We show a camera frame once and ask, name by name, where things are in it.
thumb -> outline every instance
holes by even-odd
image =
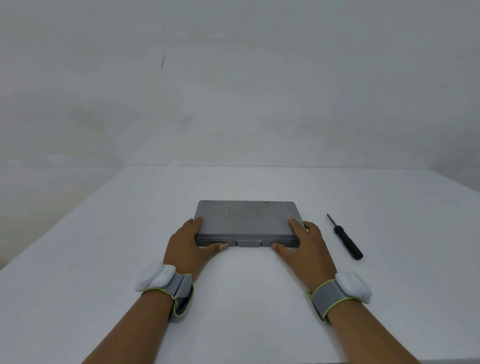
[[[206,248],[203,248],[202,251],[203,251],[203,254],[205,255],[206,260],[208,261],[218,253],[226,250],[227,248],[228,248],[227,243],[215,243],[215,244],[209,245]]]
[[[276,253],[284,260],[285,263],[290,265],[290,262],[292,261],[294,255],[293,251],[287,249],[279,243],[273,243],[272,249],[276,251]]]

finger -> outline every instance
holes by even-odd
[[[296,221],[294,218],[289,218],[288,223],[292,227],[295,235],[297,235],[299,238],[307,234],[307,230],[303,226],[301,226],[300,223]]]
[[[285,263],[290,265],[293,255],[295,254],[293,251],[287,249],[286,247],[284,247],[282,244],[279,244],[279,243],[273,243],[272,249],[275,250],[275,252],[280,256],[280,258],[283,259]]]
[[[193,222],[193,219],[190,218],[188,219],[187,221],[185,221],[185,223],[182,225],[183,228],[186,228],[187,226],[190,226]]]
[[[316,226],[313,222],[304,221],[303,224],[304,224],[305,227],[308,229],[308,232],[312,232],[312,233],[314,233],[314,234],[320,234],[320,235],[322,235],[322,232],[320,231],[320,229],[318,228],[318,226]]]
[[[211,244],[206,248],[202,249],[202,254],[204,254],[205,259],[209,261],[212,259],[215,255],[218,253],[227,250],[228,249],[228,244],[227,243],[215,243]]]
[[[197,217],[195,220],[192,222],[192,229],[195,234],[198,233],[198,230],[200,230],[200,227],[202,225],[202,221],[204,220],[203,216]]]

screwdriver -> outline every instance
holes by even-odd
[[[343,230],[343,228],[340,225],[335,224],[335,221],[333,221],[333,219],[330,215],[327,214],[327,217],[332,222],[332,224],[334,226],[333,231],[341,239],[341,241],[343,242],[343,245],[345,245],[347,250],[352,255],[353,259],[355,259],[355,260],[362,259],[363,258],[362,252],[360,251],[359,248],[357,248],[355,243],[348,237],[345,230]]]

black handle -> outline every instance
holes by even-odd
[[[333,228],[335,234],[337,234],[343,242],[343,245],[347,248],[347,250],[352,255],[353,259],[360,260],[363,258],[363,254],[359,248],[355,245],[355,243],[348,237],[347,233],[343,230],[341,226],[335,226]]]

white table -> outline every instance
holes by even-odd
[[[0,362],[80,363],[135,302],[139,269],[201,199],[295,201],[368,308],[421,360],[480,358],[480,194],[427,170],[128,166],[0,271]],[[330,213],[365,257],[353,260]],[[196,283],[158,363],[339,363],[338,339],[268,248]]]

